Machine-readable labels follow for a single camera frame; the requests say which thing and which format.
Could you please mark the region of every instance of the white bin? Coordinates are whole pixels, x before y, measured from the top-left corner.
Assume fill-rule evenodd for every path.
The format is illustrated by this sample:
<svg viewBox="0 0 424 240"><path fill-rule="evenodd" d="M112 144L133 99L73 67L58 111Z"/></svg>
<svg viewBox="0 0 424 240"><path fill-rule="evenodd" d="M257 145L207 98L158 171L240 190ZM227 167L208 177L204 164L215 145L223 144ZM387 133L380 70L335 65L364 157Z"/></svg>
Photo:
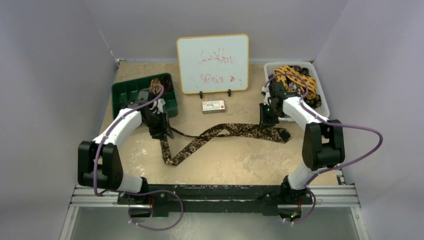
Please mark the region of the white bin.
<svg viewBox="0 0 424 240"><path fill-rule="evenodd" d="M315 111L320 115L328 118L330 116L329 106L327 105L326 96L324 95L323 88L321 87L320 80L318 79L317 71L315 71L314 65L308 61L282 61L282 62L268 62L263 67L265 71L265 81L268 81L268 76L274 74L274 71L285 65L297 65L302 68L309 69L309 75L316 80L316 93L321 96L321 106L316 108ZM280 121L293 122L291 117L279 117Z"/></svg>

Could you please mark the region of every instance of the yellow whiteboard frame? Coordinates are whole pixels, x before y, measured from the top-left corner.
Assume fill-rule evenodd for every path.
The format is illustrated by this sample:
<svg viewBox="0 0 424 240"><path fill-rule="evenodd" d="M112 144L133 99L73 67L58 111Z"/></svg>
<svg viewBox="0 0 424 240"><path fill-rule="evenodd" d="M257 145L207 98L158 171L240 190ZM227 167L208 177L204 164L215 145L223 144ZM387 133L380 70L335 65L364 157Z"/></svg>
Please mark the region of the yellow whiteboard frame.
<svg viewBox="0 0 424 240"><path fill-rule="evenodd" d="M247 86L245 89L231 89L231 91L233 92L238 92L238 91L244 91L246 89L249 88L249 36L245 33L238 33L238 34L224 34L224 35L207 35L207 36L184 36L184 37L180 37L176 40L176 54L178 56L178 71L179 71L179 80L181 81L181 92L185 95L192 95L192 94L199 94L198 92L184 92L183 91L183 78L181 76L181 66L180 66L180 51L178 50L178 41L181 39L201 39L201 38L213 38L213 37L231 37L231 36L246 36L247 37ZM212 93L226 93L228 90L223 90L223 91L204 91L202 93L204 94L212 94Z"/></svg>

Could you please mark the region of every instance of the whiteboard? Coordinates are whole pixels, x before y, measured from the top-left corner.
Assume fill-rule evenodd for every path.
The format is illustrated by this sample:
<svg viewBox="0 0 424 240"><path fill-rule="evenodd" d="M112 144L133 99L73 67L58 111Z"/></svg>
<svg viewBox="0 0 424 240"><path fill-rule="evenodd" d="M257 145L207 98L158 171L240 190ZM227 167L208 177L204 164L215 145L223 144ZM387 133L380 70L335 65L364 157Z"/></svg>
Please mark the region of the whiteboard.
<svg viewBox="0 0 424 240"><path fill-rule="evenodd" d="M184 94L243 91L249 85L246 34L181 37L176 41Z"/></svg>

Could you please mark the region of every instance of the beige table surface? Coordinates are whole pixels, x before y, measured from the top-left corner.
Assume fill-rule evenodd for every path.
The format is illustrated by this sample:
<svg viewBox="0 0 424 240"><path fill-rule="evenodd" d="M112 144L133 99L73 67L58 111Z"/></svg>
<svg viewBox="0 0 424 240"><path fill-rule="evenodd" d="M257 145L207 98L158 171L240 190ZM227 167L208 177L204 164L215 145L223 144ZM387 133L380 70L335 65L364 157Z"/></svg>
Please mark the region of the beige table surface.
<svg viewBox="0 0 424 240"><path fill-rule="evenodd" d="M259 123L259 103L264 100L261 88L265 82L264 65L249 66L249 87L245 91L198 95L181 92L177 63L123 62L116 83L150 75L170 73L176 91L178 116L170 125L183 133L198 135L221 123ZM224 100L225 113L202 113L202 101ZM109 99L101 130L112 122ZM303 130L295 123L281 123L292 135L287 143L270 142L245 137L215 138L184 160L179 166L164 164L159 140L152 139L145 126L138 127L119 151L126 173L146 177L151 184L221 184L279 185L302 161ZM171 155L175 156L192 139L174 133L169 139ZM313 185L337 185L336 175L319 176Z"/></svg>

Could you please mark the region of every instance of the green container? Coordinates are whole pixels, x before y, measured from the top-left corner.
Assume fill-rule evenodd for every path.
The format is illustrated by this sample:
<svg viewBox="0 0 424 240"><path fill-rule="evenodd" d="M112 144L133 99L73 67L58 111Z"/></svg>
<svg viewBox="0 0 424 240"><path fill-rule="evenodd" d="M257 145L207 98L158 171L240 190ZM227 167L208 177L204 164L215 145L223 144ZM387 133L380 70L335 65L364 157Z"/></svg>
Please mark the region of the green container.
<svg viewBox="0 0 424 240"><path fill-rule="evenodd" d="M169 73L161 73L152 76L146 76L134 80L117 82L112 86L112 111L113 119L115 119L119 111L122 109L122 106L128 102L134 101L137 99L140 90L148 89L150 87L150 82L152 79L158 78L161 79L164 76L172 77ZM163 110L167 113L168 118L173 118L178 115L177 108L177 98L175 96L174 84L172 83L172 90L163 94L163 99L165 100L165 105Z"/></svg>

